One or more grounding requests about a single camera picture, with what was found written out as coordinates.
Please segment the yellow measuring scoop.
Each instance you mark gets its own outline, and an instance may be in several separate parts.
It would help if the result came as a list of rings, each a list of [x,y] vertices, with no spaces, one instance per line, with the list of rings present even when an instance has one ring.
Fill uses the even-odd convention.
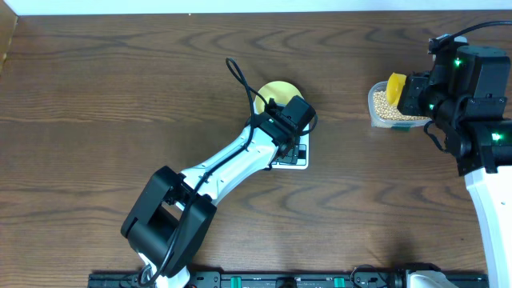
[[[386,84],[386,100],[391,106],[397,106],[406,84],[404,74],[392,73]]]

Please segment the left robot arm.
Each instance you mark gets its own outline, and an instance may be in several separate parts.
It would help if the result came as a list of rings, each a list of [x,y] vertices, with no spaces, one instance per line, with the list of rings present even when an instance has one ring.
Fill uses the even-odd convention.
[[[198,252],[220,201],[252,174],[291,151],[317,120],[302,97],[284,106],[269,101],[252,114],[240,135],[204,162],[177,173],[157,170],[121,227],[121,234],[144,261],[140,287],[184,287],[186,268]]]

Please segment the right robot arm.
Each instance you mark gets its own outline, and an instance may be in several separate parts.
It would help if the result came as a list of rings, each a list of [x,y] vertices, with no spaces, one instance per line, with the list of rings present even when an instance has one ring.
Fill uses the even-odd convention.
[[[431,70],[406,76],[388,101],[428,117],[445,135],[478,216],[491,287],[511,285],[511,121],[504,117],[511,60],[504,50],[445,34],[429,41]]]

